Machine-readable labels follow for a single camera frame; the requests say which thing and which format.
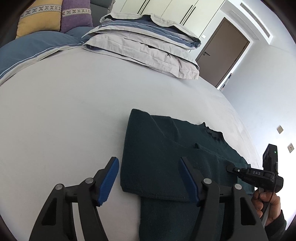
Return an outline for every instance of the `wall switch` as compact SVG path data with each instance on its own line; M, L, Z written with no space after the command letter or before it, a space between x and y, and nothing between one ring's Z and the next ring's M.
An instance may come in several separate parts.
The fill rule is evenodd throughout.
M283 129L281 126L279 126L279 127L277 128L277 130L278 130L279 134L281 134L281 133L283 132L284 129Z
M290 153L294 150L294 147L293 147L292 143L290 145L288 145L288 149L289 149Z

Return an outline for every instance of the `hand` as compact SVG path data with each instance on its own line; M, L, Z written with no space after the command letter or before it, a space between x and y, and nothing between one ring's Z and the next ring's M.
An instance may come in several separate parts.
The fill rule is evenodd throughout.
M263 209L262 201L268 202L271 195L272 195L272 192L262 192L259 194L258 190L256 190L253 193L252 203L259 217L263 215L262 211L264 211L262 210ZM271 224L274 220L276 220L280 216L280 214L281 214L281 200L279 196L277 196L274 193L274 195L272 196L272 199L270 200L270 210L269 210L269 215L268 215L265 226Z

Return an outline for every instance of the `brown door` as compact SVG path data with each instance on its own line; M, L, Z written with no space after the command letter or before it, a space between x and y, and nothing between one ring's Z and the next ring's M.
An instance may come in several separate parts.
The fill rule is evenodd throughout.
M250 42L226 18L196 59L200 76L218 87Z

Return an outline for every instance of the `sleeve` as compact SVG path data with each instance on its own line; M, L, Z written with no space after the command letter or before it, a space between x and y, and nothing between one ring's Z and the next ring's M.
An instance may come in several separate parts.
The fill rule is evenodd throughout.
M278 241L283 236L286 229L287 222L284 218L283 210L279 217L274 220L271 224L265 227L265 232L267 234L269 241Z

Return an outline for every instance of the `clothing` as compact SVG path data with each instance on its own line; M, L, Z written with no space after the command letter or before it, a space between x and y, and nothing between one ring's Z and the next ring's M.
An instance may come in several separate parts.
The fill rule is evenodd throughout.
M286 229L287 222L284 218L283 210L281 210L280 216L274 220L271 224L265 227L269 241L278 241L283 236Z
M194 125L133 109L126 131L120 184L123 191L141 196L141 241L189 239L199 208L190 202L178 171L182 156L219 185L239 182L247 193L254 192L254 187L226 171L230 164L239 168L250 165L226 143L221 132L211 130L205 123ZM223 213L224 204L220 204L216 240Z

